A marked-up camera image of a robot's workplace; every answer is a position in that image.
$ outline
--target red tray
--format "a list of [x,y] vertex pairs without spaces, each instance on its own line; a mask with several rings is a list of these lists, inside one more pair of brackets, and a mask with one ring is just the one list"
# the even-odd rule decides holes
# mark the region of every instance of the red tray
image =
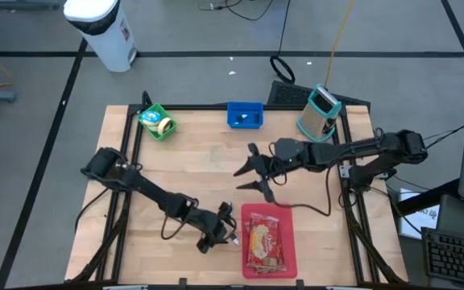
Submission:
[[[250,214],[258,213],[279,219],[280,238],[286,271],[274,271],[257,274],[252,267],[247,267],[249,234],[246,224]],[[292,279],[296,278],[295,236],[293,233],[293,218],[291,209],[285,209],[269,204],[245,204],[241,207],[241,237],[242,237],[242,276],[247,279]]]

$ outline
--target paper sheet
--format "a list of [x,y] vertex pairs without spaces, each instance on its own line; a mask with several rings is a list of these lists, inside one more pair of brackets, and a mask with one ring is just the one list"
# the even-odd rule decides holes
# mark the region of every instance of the paper sheet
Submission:
[[[400,200],[404,201],[410,197],[415,197],[419,193],[414,193],[411,190],[401,188],[400,189]],[[440,213],[440,206],[435,205],[428,209],[423,209],[415,213],[409,214],[406,218],[419,230],[422,226],[436,229],[438,214]],[[408,238],[422,239],[421,235],[418,234],[403,218],[399,220],[400,228],[399,235]]]

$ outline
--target food wrapper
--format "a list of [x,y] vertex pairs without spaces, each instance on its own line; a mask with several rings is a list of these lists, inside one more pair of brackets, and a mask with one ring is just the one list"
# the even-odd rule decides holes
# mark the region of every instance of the food wrapper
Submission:
[[259,274],[285,270],[279,220],[252,213],[247,229],[250,238],[246,265]]

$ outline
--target green container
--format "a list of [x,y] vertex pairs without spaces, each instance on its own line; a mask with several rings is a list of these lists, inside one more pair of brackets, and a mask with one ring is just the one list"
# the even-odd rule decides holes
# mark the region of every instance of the green container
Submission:
[[159,135],[159,133],[151,131],[150,129],[148,129],[146,125],[142,124],[141,122],[139,122],[139,124],[143,125],[144,130],[148,131],[150,135],[153,137],[153,139],[157,141],[164,141],[169,135],[175,133],[176,121],[168,112],[166,112],[166,110],[160,104],[153,104],[148,110],[142,112],[137,119],[140,120],[141,115],[145,114],[146,112],[152,111],[159,113],[161,118],[170,118],[173,123],[171,129],[167,130],[164,134]]

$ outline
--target trash can lid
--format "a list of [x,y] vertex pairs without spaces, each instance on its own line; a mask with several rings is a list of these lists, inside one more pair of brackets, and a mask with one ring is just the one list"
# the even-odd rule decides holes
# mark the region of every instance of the trash can lid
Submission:
[[94,22],[107,16],[119,0],[68,0],[64,4],[67,20]]

